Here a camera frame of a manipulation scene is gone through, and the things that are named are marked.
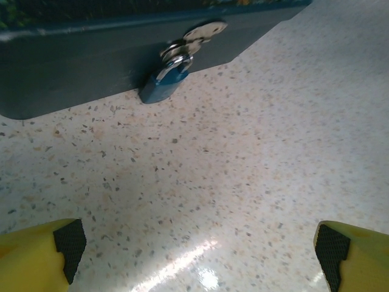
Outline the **silver hasp latch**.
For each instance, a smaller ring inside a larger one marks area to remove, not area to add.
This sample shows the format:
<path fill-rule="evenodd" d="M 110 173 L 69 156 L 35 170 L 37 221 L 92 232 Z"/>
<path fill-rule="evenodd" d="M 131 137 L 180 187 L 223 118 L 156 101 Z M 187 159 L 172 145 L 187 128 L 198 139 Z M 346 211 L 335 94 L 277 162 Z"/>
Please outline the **silver hasp latch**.
<path fill-rule="evenodd" d="M 189 53 L 195 54 L 203 43 L 208 43 L 214 35 L 221 33 L 227 26 L 228 24 L 224 21 L 213 21 L 189 30 L 183 36 Z"/>

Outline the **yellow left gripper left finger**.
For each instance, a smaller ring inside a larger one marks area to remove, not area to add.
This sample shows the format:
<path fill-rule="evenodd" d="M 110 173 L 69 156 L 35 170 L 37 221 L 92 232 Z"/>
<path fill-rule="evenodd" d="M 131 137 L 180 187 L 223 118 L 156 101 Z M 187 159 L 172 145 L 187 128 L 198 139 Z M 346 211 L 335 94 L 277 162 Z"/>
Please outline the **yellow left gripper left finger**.
<path fill-rule="evenodd" d="M 0 292 L 68 292 L 85 247 L 75 218 L 0 235 Z"/>

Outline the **starry night print tin box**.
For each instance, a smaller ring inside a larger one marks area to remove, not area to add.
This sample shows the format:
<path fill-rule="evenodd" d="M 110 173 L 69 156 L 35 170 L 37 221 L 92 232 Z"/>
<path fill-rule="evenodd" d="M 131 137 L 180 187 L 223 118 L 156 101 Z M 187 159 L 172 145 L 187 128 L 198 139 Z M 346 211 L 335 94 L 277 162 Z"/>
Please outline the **starry night print tin box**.
<path fill-rule="evenodd" d="M 183 36 L 228 26 L 203 43 L 189 74 L 232 61 L 312 0 L 0 0 L 0 115 L 25 120 L 145 86 L 189 53 Z"/>

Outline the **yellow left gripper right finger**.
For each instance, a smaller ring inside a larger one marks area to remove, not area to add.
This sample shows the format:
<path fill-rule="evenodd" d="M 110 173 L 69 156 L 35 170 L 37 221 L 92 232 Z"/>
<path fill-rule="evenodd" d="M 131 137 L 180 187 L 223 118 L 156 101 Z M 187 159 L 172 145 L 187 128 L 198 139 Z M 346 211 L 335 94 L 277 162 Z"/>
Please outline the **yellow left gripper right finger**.
<path fill-rule="evenodd" d="M 389 292 L 389 235 L 321 221 L 314 250 L 330 292 Z"/>

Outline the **blue padlock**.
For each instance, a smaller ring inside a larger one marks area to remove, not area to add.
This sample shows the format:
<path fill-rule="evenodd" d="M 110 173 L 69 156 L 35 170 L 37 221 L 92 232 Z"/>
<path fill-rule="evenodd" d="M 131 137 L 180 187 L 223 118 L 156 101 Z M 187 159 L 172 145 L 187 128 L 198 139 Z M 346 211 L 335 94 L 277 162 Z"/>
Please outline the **blue padlock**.
<path fill-rule="evenodd" d="M 192 64 L 193 56 L 189 53 L 179 54 L 165 61 L 139 91 L 142 103 L 152 104 L 169 98 L 187 78 Z"/>

